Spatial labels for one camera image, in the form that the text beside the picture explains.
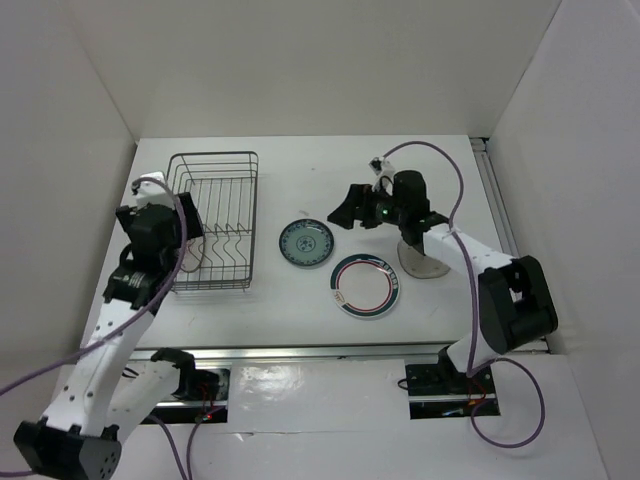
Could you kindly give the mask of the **orange sunburst plate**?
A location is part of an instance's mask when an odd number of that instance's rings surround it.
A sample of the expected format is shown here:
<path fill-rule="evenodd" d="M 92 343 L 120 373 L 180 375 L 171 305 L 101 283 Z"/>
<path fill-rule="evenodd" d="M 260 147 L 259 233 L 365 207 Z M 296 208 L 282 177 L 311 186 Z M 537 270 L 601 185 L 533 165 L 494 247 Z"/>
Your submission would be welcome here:
<path fill-rule="evenodd" d="M 185 274 L 197 272 L 204 263 L 206 238 L 198 237 L 187 242 L 185 256 L 180 271 Z"/>

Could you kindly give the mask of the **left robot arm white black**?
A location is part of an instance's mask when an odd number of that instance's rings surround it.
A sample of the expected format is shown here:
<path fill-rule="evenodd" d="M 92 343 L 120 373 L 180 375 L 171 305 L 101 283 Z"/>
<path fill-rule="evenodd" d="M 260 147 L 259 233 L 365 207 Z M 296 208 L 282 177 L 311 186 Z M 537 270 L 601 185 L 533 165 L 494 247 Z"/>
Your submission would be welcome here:
<path fill-rule="evenodd" d="M 29 469 L 54 479 L 109 479 L 135 428 L 168 396 L 207 401 L 218 377 L 197 369 L 193 355 L 157 350 L 144 371 L 122 375 L 141 336 L 166 296 L 162 286 L 174 271 L 183 240 L 202 236 L 188 193 L 170 198 L 139 192 L 133 207 L 116 217 L 129 238 L 103 293 L 90 339 L 94 349 L 74 365 L 62 391 L 35 422 L 23 421 L 14 444 Z"/>

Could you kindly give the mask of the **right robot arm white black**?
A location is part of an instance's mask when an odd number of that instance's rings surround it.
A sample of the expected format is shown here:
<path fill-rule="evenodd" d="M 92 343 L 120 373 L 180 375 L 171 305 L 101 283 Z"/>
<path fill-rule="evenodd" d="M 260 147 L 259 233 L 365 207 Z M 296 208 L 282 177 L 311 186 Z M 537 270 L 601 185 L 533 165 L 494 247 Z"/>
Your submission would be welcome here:
<path fill-rule="evenodd" d="M 421 173 L 403 170 L 375 184 L 353 184 L 328 221 L 398 228 L 397 254 L 406 273 L 419 279 L 456 271 L 470 283 L 472 326 L 438 354 L 436 379 L 448 392 L 460 391 L 479 370 L 558 327 L 558 317 L 538 260 L 491 249 L 458 230 L 450 217 L 432 209 Z"/>

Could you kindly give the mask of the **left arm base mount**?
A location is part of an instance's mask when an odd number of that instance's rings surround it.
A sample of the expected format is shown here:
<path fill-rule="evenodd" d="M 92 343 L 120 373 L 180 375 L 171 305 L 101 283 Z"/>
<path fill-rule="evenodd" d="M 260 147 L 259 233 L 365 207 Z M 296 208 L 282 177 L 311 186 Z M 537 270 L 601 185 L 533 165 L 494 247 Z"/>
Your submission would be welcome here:
<path fill-rule="evenodd" d="M 230 380 L 228 368 L 198 369 L 185 392 L 166 397 L 151 415 L 169 425 L 226 423 Z"/>

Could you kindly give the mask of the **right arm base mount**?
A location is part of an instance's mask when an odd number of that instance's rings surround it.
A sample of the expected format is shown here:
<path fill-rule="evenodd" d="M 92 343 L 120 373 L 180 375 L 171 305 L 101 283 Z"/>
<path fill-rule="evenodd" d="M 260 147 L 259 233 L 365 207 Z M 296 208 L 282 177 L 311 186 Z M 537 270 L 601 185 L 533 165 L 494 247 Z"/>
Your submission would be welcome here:
<path fill-rule="evenodd" d="M 405 377 L 396 382 L 408 394 L 412 420 L 499 416 L 500 407 L 489 367 L 472 379 L 459 374 L 444 380 L 435 364 L 409 364 Z"/>

